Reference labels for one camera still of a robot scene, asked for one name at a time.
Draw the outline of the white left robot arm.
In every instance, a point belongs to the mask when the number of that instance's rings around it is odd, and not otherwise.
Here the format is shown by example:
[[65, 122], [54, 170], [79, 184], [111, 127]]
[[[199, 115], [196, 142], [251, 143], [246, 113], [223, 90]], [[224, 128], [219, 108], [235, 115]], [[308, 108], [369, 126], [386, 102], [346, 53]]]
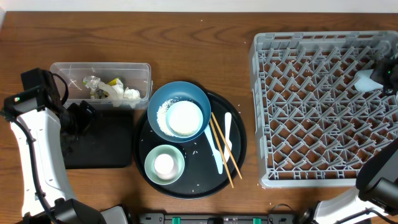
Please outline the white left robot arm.
[[62, 143], [84, 133], [96, 116], [86, 101], [64, 107], [56, 74], [35, 68], [22, 73], [23, 92], [7, 97], [1, 116], [11, 124], [24, 183], [22, 223], [131, 223], [125, 205], [98, 211], [75, 198], [63, 160]]

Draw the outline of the light blue cup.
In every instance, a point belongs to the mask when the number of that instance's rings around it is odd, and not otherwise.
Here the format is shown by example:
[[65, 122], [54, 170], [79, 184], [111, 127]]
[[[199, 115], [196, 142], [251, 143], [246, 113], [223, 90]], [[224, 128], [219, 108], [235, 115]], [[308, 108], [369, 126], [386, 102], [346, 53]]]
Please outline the light blue cup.
[[355, 74], [356, 83], [354, 87], [357, 91], [369, 92], [382, 89], [383, 85], [371, 79], [373, 70], [360, 70]]

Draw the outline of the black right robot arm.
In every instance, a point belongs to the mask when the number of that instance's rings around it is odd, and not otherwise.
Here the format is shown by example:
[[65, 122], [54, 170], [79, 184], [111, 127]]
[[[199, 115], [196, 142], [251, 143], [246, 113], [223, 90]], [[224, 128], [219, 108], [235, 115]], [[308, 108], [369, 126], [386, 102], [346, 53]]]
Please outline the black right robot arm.
[[[381, 89], [384, 96], [397, 94], [397, 56], [382, 59], [373, 70], [357, 72], [357, 91]], [[378, 216], [397, 215], [397, 140], [367, 161], [356, 185], [343, 194], [318, 202], [294, 223], [360, 223]]]

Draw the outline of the clear plastic wrapper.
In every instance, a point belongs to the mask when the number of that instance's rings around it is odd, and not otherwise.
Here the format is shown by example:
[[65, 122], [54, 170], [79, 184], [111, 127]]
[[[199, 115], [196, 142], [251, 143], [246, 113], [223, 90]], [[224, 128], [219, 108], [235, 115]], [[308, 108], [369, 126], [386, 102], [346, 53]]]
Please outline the clear plastic wrapper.
[[96, 93], [99, 88], [99, 82], [101, 81], [101, 79], [99, 77], [96, 76], [87, 76], [83, 79], [83, 84], [85, 87], [87, 87], [88, 89], [90, 89], [90, 98], [91, 99], [97, 99], [98, 98], [98, 94]]

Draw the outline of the white tissue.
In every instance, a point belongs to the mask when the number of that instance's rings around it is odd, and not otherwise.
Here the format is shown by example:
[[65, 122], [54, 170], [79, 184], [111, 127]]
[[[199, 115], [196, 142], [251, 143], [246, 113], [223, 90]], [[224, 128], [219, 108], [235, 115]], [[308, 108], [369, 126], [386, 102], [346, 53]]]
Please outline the white tissue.
[[127, 104], [131, 108], [134, 108], [141, 101], [141, 96], [138, 90], [129, 89], [126, 87], [123, 94], [123, 99], [127, 100]]
[[98, 88], [108, 94], [105, 100], [112, 103], [114, 107], [119, 107], [121, 105], [121, 100], [123, 99], [123, 94], [124, 94], [122, 83], [117, 83], [111, 86], [105, 84], [104, 82], [99, 82]]

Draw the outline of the pink cup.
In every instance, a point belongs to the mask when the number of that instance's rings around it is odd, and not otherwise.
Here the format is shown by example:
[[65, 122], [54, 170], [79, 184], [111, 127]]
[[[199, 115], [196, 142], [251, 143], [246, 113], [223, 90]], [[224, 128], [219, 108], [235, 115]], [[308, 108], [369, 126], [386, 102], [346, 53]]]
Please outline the pink cup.
[[155, 158], [154, 169], [159, 178], [164, 180], [172, 179], [175, 175], [173, 157], [169, 154], [160, 154]]

